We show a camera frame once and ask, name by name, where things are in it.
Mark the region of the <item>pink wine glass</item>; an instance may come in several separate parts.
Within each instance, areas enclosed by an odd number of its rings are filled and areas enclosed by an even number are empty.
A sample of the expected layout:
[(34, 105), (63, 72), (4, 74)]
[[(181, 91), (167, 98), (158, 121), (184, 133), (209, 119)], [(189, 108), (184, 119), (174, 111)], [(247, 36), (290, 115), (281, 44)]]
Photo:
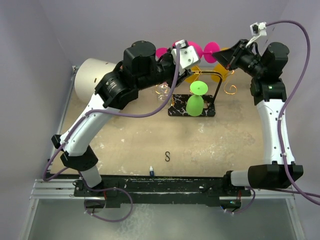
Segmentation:
[(158, 59), (162, 57), (167, 57), (171, 55), (172, 48), (165, 48), (165, 47), (160, 47), (156, 50), (155, 55)]
[(204, 60), (210, 64), (217, 62), (217, 60), (213, 57), (213, 53), (220, 51), (220, 46), (218, 45), (218, 43), (213, 41), (209, 42), (206, 44), (204, 49), (202, 49), (202, 47), (199, 44), (193, 41), (189, 41), (188, 44), (195, 48), (195, 51), (197, 52), (197, 55), (200, 59), (204, 57)]

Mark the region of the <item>clear glass cup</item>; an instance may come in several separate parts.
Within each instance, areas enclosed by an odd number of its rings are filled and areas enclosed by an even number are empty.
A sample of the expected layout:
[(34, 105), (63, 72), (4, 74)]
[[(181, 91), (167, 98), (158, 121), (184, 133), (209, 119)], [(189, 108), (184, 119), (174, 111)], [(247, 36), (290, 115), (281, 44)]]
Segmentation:
[(170, 92), (170, 87), (167, 83), (158, 84), (155, 86), (155, 93), (157, 94), (157, 99), (161, 102), (164, 102)]

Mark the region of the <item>orange wine glass front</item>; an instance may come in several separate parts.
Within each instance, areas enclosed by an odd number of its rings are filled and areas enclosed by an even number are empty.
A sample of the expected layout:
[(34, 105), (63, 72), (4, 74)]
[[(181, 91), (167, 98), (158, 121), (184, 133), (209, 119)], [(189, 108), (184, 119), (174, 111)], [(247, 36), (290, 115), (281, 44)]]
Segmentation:
[[(214, 68), (213, 68), (214, 72), (217, 72), (221, 75), (222, 77), (222, 82), (225, 82), (227, 77), (229, 77), (230, 75), (234, 74), (234, 70), (233, 71), (228, 71), (226, 70), (220, 63), (218, 63)], [(216, 82), (219, 83), (220, 82), (220, 77), (217, 75), (211, 75), (211, 79)]]

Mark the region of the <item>orange wine glass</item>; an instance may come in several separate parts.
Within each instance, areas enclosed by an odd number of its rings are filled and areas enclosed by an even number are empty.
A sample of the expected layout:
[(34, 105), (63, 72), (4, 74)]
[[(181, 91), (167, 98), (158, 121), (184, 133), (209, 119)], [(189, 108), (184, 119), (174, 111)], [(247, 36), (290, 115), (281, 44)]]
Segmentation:
[(185, 81), (189, 84), (192, 84), (193, 82), (197, 81), (198, 78), (200, 77), (202, 71), (201, 69), (196, 65), (196, 66), (193, 66), (191, 69), (191, 75), (189, 77), (187, 77), (185, 79)]
[[(230, 75), (234, 74), (234, 70), (233, 71), (228, 71), (226, 70), (220, 63), (218, 63), (214, 68), (213, 68), (214, 72), (217, 72), (221, 75), (222, 77), (222, 82), (225, 82), (227, 77), (229, 77)], [(211, 79), (216, 82), (219, 83), (220, 82), (220, 77), (217, 75), (211, 75)]]

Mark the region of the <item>green wine glass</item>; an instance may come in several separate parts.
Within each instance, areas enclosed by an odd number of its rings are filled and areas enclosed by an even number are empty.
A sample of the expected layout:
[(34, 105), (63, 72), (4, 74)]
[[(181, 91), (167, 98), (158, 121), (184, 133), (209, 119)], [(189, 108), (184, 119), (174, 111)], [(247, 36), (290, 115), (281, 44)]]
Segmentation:
[(187, 100), (186, 112), (192, 117), (197, 117), (202, 114), (204, 109), (203, 95), (208, 92), (208, 85), (203, 81), (194, 81), (190, 85), (192, 95)]

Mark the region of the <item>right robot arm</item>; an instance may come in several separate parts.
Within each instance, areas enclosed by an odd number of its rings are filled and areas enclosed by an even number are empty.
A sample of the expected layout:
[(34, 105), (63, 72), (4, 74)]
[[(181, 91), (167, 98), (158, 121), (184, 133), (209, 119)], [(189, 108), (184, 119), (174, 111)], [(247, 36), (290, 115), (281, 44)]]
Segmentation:
[(240, 187), (286, 189), (304, 174), (291, 150), (283, 109), (288, 101), (281, 74), (290, 50), (283, 43), (272, 42), (259, 55), (247, 43), (241, 39), (231, 48), (212, 54), (226, 70), (241, 69), (251, 76), (250, 94), (262, 124), (263, 164), (228, 171), (228, 180), (222, 183), (228, 196), (235, 195)]

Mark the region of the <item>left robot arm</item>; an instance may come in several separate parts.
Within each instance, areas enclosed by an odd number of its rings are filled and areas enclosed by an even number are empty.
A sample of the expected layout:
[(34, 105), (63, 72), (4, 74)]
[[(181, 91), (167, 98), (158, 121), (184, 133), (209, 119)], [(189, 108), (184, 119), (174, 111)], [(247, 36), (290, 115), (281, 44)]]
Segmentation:
[(150, 117), (150, 113), (121, 113), (128, 103), (139, 97), (141, 90), (167, 83), (173, 91), (191, 75), (191, 68), (200, 58), (196, 49), (186, 40), (177, 41), (160, 57), (149, 41), (136, 41), (123, 52), (123, 59), (96, 85), (86, 108), (76, 122), (62, 135), (55, 134), (51, 141), (66, 168), (79, 172), (91, 196), (103, 191), (102, 177), (97, 167), (98, 158), (90, 143), (112, 116), (129, 118)]

